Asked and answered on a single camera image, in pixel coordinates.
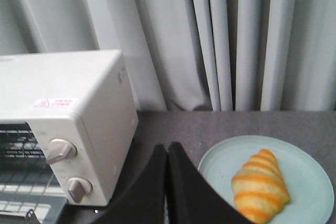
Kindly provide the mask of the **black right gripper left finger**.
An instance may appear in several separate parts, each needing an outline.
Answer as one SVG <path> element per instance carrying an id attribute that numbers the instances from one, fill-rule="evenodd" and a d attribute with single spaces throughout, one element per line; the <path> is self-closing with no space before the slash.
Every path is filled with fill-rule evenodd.
<path id="1" fill-rule="evenodd" d="M 162 144 L 133 185 L 94 223 L 163 223 L 167 152 Z"/>

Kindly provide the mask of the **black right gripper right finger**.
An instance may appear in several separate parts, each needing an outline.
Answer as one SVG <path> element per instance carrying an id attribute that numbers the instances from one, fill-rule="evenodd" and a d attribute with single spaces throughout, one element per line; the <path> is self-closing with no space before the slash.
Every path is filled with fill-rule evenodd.
<path id="1" fill-rule="evenodd" d="M 167 178 L 170 223 L 251 223 L 210 186 L 181 143 L 169 146 Z"/>

